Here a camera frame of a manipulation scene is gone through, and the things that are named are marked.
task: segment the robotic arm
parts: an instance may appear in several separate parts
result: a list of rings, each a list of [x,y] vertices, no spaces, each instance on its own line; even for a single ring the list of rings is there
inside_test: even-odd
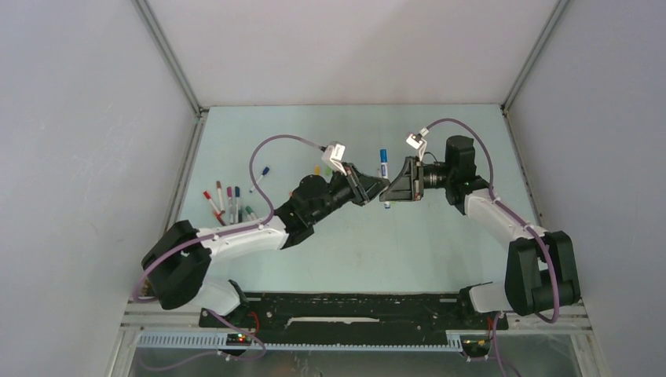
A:
[[[474,139],[450,137],[445,161],[424,164],[426,133],[424,129],[409,135],[407,142],[419,150],[419,156],[405,157],[401,172],[379,200],[416,201],[423,198],[426,189],[444,189],[450,205],[481,223],[508,250],[505,281],[462,289],[462,305],[479,313],[502,310],[525,316],[553,309],[554,291],[561,306],[578,302],[580,288],[569,236],[523,221],[492,194],[490,184],[476,174]],[[540,270],[538,261],[545,262],[545,256],[535,236],[547,245],[557,277],[556,290],[549,272]]]
[[[322,160],[334,170],[331,180],[326,182],[318,175],[303,178],[291,198],[269,218],[216,229],[194,229],[187,220],[175,223],[141,261],[147,269],[172,247],[193,242],[148,274],[162,308],[191,303],[222,316],[232,313],[247,300],[238,285],[228,280],[230,259],[298,245],[313,235],[314,225],[333,211],[346,203],[363,206],[386,189],[388,180],[362,174],[352,163],[342,162],[343,153],[343,145],[329,145]],[[216,236],[222,230],[228,235]],[[208,239],[195,241],[201,237]],[[245,317],[242,311],[237,312]]]
[[[580,288],[571,239],[564,232],[548,232],[522,221],[494,196],[490,184],[476,174],[473,139],[450,137],[445,161],[424,164],[425,134],[427,129],[410,134],[407,142],[419,155],[405,158],[393,182],[362,174],[353,164],[344,163],[345,147],[334,143],[322,148],[322,160],[334,171],[331,180],[316,175],[303,178],[291,198],[267,218],[216,229],[194,229],[189,221],[177,222],[141,262],[160,305],[175,309],[192,303],[231,320],[243,318],[246,313],[236,309],[247,307],[247,300],[238,285],[228,280],[230,259],[297,245],[314,234],[315,224],[346,203],[363,206],[376,196],[381,201],[417,201],[426,189],[444,189],[449,204],[480,222],[508,250],[504,282],[460,291],[459,303],[466,313],[538,313],[554,307],[555,292],[561,306],[577,302]],[[184,243],[189,246],[180,253],[165,255]],[[541,247],[545,245],[555,278],[538,264],[546,260]]]

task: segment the pink marker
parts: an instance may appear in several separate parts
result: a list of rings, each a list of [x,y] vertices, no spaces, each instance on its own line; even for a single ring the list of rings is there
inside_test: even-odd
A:
[[[230,224],[236,224],[236,212],[233,210],[233,190],[231,186],[227,187],[227,198],[229,199]]]

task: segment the black bracket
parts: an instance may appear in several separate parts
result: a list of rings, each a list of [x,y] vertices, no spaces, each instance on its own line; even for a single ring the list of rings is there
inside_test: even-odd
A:
[[[564,232],[546,232],[543,241],[553,261],[560,306],[578,302],[580,285],[571,238]],[[545,262],[534,239],[519,238],[509,243],[504,290],[511,307],[521,316],[553,309],[551,278],[547,270],[539,270],[537,259]]]

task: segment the gray wall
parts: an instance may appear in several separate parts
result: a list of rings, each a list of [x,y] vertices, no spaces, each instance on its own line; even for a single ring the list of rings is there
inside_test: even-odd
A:
[[[666,2],[574,1],[510,120],[613,375],[666,368]]]
[[[0,375],[102,375],[194,118],[129,0],[3,0],[0,51]]]

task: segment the marker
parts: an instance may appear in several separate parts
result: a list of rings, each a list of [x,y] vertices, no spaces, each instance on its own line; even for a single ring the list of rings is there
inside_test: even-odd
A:
[[[221,214],[216,214],[215,211],[213,211],[213,216],[220,222],[220,225],[226,226],[225,222],[222,220],[222,215]]]
[[[385,149],[379,149],[379,159],[382,162],[382,178],[389,179],[389,158]],[[384,208],[391,208],[391,202],[384,202]]]
[[[220,210],[218,209],[218,206],[215,205],[215,202],[213,201],[213,199],[211,199],[210,194],[208,193],[208,191],[204,191],[203,196],[206,197],[206,199],[208,200],[208,203],[210,203],[210,206],[213,207],[213,212],[215,213],[215,217],[219,216],[220,215]]]
[[[245,206],[245,211],[247,212],[247,216],[249,216],[250,219],[252,219],[252,220],[258,220],[259,219],[257,217],[257,215],[254,214],[254,211],[252,210],[252,208],[250,208],[250,206]]]
[[[262,175],[260,175],[259,178],[257,178],[257,185],[259,184],[259,182],[262,181],[262,179],[264,179],[264,176],[266,176],[269,173],[269,170],[270,170],[269,167],[264,168],[264,171],[262,171]],[[257,188],[255,186],[250,187],[250,194],[254,192],[256,189]]]
[[[225,214],[225,201],[222,199],[222,183],[220,181],[218,183],[218,199],[220,200],[220,217]]]
[[[243,210],[241,209],[241,204],[240,204],[240,187],[236,186],[236,205],[234,206],[234,209],[236,210],[236,220],[240,224],[243,222]]]
[[[233,194],[231,186],[227,187],[227,198],[229,198],[229,224],[236,224],[236,212],[233,210]]]

